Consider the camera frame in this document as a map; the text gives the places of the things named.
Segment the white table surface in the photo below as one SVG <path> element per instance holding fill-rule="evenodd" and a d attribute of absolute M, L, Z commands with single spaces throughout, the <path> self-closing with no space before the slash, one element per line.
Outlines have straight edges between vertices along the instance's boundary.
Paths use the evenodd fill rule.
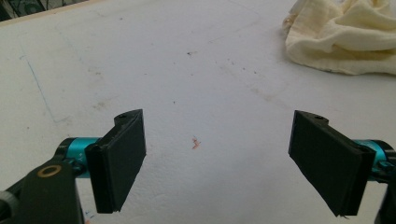
<path fill-rule="evenodd" d="M 334 217 L 288 148 L 295 109 L 350 138 L 396 146 L 396 78 L 291 63 L 281 23 L 294 0 L 108 0 L 0 26 L 0 189 L 69 136 L 103 136 L 143 108 L 148 155 L 120 213 L 91 223 L 374 223 Z M 201 145 L 192 149 L 192 138 Z"/>

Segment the black rubber pad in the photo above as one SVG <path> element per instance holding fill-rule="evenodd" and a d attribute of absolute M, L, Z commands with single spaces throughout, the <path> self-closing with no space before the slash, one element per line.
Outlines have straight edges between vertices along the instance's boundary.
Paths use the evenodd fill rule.
<path fill-rule="evenodd" d="M 356 216 L 375 152 L 328 123 L 321 116 L 295 111 L 289 154 L 336 216 Z"/>
<path fill-rule="evenodd" d="M 114 121 L 110 132 L 85 149 L 98 213 L 121 210 L 146 156 L 143 111 Z"/>

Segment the red stain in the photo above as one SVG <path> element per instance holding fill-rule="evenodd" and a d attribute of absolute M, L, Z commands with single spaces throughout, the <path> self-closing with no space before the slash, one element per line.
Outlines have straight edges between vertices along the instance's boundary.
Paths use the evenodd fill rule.
<path fill-rule="evenodd" d="M 198 142 L 198 139 L 196 137 L 192 138 L 192 142 L 194 143 L 194 147 L 192 149 L 197 149 L 201 144 L 201 142 Z"/>

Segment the crumpled fabric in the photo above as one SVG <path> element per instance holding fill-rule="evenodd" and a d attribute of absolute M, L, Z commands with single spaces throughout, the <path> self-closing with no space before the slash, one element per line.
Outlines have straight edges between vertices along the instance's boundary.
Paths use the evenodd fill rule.
<path fill-rule="evenodd" d="M 298 0 L 284 20 L 295 63 L 358 75 L 396 75 L 396 18 L 389 0 Z"/>

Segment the teal aluminum part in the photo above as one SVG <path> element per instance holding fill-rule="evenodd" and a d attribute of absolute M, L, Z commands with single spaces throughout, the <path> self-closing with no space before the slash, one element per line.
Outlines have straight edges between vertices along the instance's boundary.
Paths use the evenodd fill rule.
<path fill-rule="evenodd" d="M 377 165 L 379 162 L 388 160 L 384 150 L 376 142 L 372 140 L 353 140 L 353 141 L 359 145 L 369 147 L 370 149 L 375 151 L 375 159 L 372 168 L 373 172 L 376 172 L 378 170 Z"/>
<path fill-rule="evenodd" d="M 88 163 L 87 158 L 85 157 L 85 148 L 92 143 L 95 143 L 99 140 L 99 138 L 93 137 L 81 137 L 76 138 L 67 149 L 66 158 L 73 158 L 78 163 L 82 164 L 87 168 L 87 171 L 79 175 L 78 178 L 90 178 L 90 173 L 88 171 Z"/>

